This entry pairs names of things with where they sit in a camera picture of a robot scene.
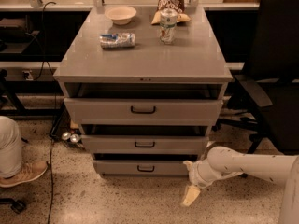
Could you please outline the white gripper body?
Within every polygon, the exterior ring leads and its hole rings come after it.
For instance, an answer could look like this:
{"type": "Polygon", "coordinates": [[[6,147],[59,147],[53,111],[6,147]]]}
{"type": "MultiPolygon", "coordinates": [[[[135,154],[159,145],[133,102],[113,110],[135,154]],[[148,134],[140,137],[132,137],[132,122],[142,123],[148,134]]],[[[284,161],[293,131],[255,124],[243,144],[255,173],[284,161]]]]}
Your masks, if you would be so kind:
{"type": "Polygon", "coordinates": [[[207,160],[192,162],[193,167],[189,173],[189,180],[192,185],[199,189],[205,189],[215,181],[224,180],[241,175],[241,172],[223,172],[217,171],[211,167],[207,160]]]}

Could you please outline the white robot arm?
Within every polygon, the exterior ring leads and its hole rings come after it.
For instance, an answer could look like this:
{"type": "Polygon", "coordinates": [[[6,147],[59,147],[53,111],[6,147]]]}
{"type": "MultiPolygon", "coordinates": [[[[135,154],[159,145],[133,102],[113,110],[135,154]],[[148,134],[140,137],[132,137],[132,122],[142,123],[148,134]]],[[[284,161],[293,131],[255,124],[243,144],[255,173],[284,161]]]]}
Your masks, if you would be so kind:
{"type": "Polygon", "coordinates": [[[241,174],[252,175],[284,187],[278,224],[299,224],[299,156],[244,154],[228,147],[213,147],[200,161],[184,161],[190,184],[183,206],[190,206],[202,189],[215,181],[241,174]]]}

